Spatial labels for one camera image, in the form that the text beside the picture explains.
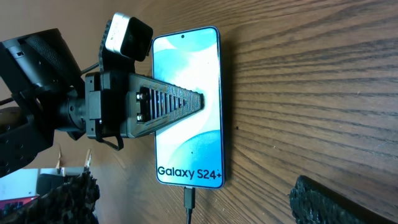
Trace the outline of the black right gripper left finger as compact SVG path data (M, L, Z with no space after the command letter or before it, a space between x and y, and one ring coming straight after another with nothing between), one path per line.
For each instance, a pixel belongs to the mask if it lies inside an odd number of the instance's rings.
M100 188L96 179L90 172L84 172L21 208L8 210L1 223L95 224L98 223L94 214L95 204L99 198Z

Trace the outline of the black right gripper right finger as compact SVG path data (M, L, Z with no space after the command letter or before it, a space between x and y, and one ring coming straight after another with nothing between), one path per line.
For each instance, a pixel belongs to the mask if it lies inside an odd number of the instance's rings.
M298 224L393 224L394 222L301 175L289 194Z

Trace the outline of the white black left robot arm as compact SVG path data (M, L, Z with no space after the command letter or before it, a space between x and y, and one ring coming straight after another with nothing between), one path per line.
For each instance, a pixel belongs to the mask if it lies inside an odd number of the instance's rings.
M201 93L139 75L135 61L149 53L151 30L125 31L126 53L101 45L98 72L83 73L58 29L1 43L1 78L11 92L1 101L1 175L30 164L53 146L56 130L87 136L119 151L139 138L193 115Z

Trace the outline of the blue Galaxy smartphone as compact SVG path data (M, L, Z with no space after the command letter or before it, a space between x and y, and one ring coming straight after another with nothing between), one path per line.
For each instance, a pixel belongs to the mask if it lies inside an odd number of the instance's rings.
M199 112L155 132L160 183L220 189L225 182L221 41L215 26L158 36L153 78L201 93Z

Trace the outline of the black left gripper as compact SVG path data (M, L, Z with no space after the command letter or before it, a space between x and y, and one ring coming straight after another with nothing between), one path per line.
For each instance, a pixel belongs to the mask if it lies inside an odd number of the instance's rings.
M115 151L124 147L125 130L128 138L138 138L203 108L203 94L143 75L131 73L129 81L117 70L85 76L86 135Z

